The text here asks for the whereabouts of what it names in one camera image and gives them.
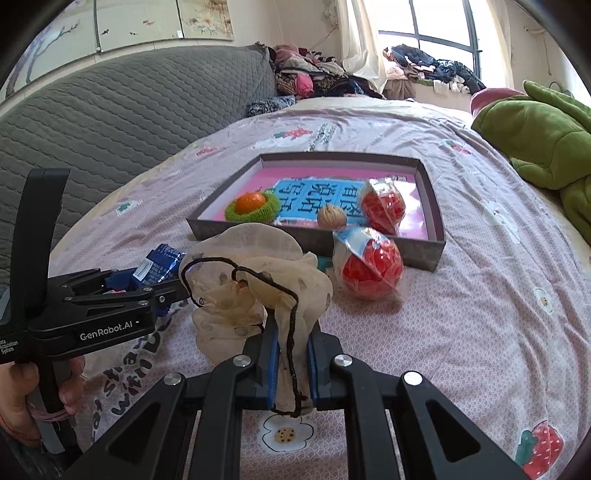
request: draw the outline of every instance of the gray quilted blanket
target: gray quilted blanket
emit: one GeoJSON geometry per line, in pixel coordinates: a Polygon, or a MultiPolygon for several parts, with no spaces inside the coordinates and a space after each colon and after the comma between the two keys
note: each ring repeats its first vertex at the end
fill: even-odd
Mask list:
{"type": "Polygon", "coordinates": [[[110,192],[275,96],[266,48],[177,47],[101,62],[0,118],[0,293],[28,172],[69,167],[57,242],[110,192]]]}

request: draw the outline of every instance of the painted wall mural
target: painted wall mural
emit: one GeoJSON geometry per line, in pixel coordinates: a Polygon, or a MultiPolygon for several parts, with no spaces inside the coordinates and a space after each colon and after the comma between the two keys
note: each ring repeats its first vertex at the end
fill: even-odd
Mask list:
{"type": "Polygon", "coordinates": [[[71,61],[171,38],[234,40],[228,0],[74,0],[28,46],[0,102],[71,61]]]}
{"type": "Polygon", "coordinates": [[[234,40],[228,0],[178,0],[184,36],[234,40]]]}

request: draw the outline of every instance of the green knitted ring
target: green knitted ring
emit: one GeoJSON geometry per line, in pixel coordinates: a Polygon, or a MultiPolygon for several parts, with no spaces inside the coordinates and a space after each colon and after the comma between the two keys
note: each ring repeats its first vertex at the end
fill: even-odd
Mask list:
{"type": "Polygon", "coordinates": [[[229,222],[258,222],[258,223],[271,223],[273,219],[281,210],[281,201],[279,197],[271,192],[263,192],[263,197],[266,198],[267,203],[262,207],[257,208],[253,212],[243,213],[239,215],[234,209],[236,206],[236,200],[226,207],[226,220],[229,222]]]}

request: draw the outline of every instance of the screw head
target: screw head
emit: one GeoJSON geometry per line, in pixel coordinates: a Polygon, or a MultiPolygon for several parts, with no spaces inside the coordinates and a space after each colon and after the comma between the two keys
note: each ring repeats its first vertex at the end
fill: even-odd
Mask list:
{"type": "Polygon", "coordinates": [[[406,372],[403,379],[408,385],[413,385],[415,387],[420,385],[423,381],[423,377],[418,372],[406,372]]]}
{"type": "Polygon", "coordinates": [[[178,372],[170,372],[164,376],[164,383],[167,385],[178,385],[181,383],[183,376],[178,372]]]}
{"type": "Polygon", "coordinates": [[[252,360],[248,355],[237,355],[232,360],[237,367],[248,367],[252,360]]]}
{"type": "Polygon", "coordinates": [[[335,363],[339,367],[348,367],[350,364],[353,363],[353,359],[349,355],[346,355],[345,353],[342,353],[342,354],[337,355],[335,357],[335,363]]]}

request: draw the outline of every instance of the orange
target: orange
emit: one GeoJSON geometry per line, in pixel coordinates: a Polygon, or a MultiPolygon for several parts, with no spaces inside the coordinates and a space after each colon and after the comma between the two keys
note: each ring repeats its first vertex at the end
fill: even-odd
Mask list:
{"type": "Polygon", "coordinates": [[[267,199],[263,196],[262,193],[259,193],[259,192],[245,193],[244,195],[241,195],[236,199],[236,204],[234,205],[234,211],[238,215],[244,215],[245,213],[254,212],[255,210],[261,208],[266,203],[267,203],[267,199]]]}

